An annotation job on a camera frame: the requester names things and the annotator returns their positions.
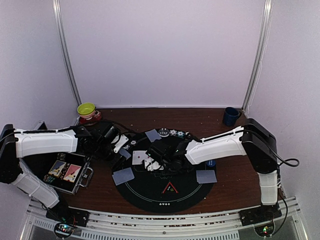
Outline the blue white chip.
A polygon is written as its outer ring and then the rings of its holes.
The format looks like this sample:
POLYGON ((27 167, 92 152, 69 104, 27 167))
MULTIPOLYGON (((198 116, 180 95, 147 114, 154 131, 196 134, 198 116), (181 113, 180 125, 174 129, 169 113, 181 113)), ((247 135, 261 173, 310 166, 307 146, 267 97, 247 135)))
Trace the blue white chip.
POLYGON ((131 147, 130 145, 126 145, 126 146, 124 146, 123 148, 124 148, 125 150, 128 150, 130 147, 131 147))
POLYGON ((169 131, 169 134, 170 134, 171 136, 175 136, 175 135, 177 134, 177 131, 176 131, 175 129, 171 129, 171 130, 169 131))

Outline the green chip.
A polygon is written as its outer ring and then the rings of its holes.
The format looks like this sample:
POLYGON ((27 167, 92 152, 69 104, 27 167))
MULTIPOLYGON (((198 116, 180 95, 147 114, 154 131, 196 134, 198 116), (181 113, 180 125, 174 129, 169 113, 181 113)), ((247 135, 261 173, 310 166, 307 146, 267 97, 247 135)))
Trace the green chip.
POLYGON ((179 137, 179 138, 183 138, 185 136, 185 133, 183 131, 178 131, 176 133, 176 135, 179 137))

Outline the clear round dealer button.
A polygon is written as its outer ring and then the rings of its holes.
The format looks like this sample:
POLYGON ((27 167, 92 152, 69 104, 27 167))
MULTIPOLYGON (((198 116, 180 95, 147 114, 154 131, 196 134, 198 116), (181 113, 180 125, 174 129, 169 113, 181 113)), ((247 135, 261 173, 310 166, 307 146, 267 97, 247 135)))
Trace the clear round dealer button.
POLYGON ((170 135, 170 130, 163 127, 163 128, 160 128, 158 130, 158 134, 162 137, 162 138, 165 138, 165 137, 168 137, 170 135))

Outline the red chip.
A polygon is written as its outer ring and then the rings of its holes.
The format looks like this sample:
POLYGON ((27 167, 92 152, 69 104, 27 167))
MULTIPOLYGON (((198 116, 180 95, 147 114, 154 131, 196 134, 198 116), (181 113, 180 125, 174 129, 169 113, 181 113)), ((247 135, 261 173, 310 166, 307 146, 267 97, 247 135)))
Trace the red chip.
POLYGON ((186 133, 185 133, 185 137, 186 137, 187 139, 189 139, 191 136, 192 136, 192 135, 191 135, 190 132, 186 132, 186 133))
POLYGON ((135 140, 132 140, 131 142, 130 142, 130 145, 131 146, 135 146, 137 144, 137 142, 135 141, 135 140))

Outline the blue playing card deck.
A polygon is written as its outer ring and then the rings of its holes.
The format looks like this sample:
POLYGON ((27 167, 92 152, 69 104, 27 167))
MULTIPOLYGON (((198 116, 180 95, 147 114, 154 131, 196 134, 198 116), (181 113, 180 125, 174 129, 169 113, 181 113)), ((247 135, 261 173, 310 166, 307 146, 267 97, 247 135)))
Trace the blue playing card deck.
POLYGON ((121 148, 118 153, 126 160, 128 160, 132 156, 126 149, 123 148, 121 148))

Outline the blue card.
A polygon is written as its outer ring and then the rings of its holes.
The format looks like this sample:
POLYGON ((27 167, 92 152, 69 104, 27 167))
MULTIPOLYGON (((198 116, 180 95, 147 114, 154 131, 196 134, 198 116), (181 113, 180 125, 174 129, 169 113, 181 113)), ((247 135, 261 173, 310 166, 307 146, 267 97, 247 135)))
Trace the blue card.
POLYGON ((135 178, 134 173, 132 171, 131 167, 127 167, 118 171, 115 171, 112 174, 112 178, 114 181, 114 184, 116 186, 121 185, 123 183, 126 183, 128 181, 131 181, 135 178))
POLYGON ((214 170, 197 170, 196 181, 199 184, 211 184, 217 182, 216 172, 214 170))
POLYGON ((152 129, 152 130, 146 131, 145 135, 147 136, 147 138, 149 139, 149 141, 151 143, 153 143, 156 140, 161 140, 162 139, 162 137, 159 135, 159 133, 157 132, 156 129, 152 129))

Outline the ace of diamonds card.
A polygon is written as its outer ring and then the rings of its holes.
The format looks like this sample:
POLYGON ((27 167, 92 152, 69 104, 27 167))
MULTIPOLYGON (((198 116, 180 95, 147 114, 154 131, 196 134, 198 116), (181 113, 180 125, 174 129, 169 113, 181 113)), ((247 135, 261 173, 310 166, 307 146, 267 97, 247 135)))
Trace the ace of diamonds card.
POLYGON ((145 150, 135 150, 132 153, 132 165, 140 165, 148 158, 145 150))

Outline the red black triangle marker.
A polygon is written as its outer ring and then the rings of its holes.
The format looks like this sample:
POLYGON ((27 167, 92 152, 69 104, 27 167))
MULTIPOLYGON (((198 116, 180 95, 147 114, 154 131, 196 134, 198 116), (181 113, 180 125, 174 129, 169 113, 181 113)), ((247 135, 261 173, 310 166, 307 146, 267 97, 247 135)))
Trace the red black triangle marker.
POLYGON ((178 194, 178 190, 175 188, 175 186, 169 182, 166 187, 163 189, 162 194, 178 194))

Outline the blue round blind button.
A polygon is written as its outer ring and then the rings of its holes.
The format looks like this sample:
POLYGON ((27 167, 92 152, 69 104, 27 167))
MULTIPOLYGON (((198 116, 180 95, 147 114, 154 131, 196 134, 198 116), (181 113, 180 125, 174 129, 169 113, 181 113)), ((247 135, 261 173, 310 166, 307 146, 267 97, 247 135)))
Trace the blue round blind button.
POLYGON ((216 165, 216 161, 215 160, 208 160, 206 162, 206 165, 210 168, 213 168, 216 165))

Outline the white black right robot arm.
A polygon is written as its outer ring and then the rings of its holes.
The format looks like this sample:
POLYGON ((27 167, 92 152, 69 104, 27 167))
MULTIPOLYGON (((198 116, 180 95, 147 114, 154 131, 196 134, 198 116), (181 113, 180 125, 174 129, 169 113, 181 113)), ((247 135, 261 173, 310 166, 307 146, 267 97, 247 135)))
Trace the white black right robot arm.
POLYGON ((247 119, 244 125, 210 137, 197 138, 190 132, 167 128, 161 128, 159 135, 147 149, 143 162, 147 171, 162 175, 188 172, 192 166, 209 160, 247 156, 259 178, 261 206, 256 216, 261 221, 268 220, 276 212, 280 166, 296 168, 300 165, 296 158, 280 157, 275 136, 253 118, 247 119))

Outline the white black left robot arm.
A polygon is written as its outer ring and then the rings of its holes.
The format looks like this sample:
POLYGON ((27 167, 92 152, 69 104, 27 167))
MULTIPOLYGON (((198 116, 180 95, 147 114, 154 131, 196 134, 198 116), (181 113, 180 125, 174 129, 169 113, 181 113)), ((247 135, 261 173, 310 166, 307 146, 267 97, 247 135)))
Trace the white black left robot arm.
POLYGON ((67 222, 72 211, 61 192, 74 194, 91 158, 117 155, 129 135, 109 122, 103 130, 83 125, 23 130, 7 124, 0 138, 1 183, 16 186, 67 222))

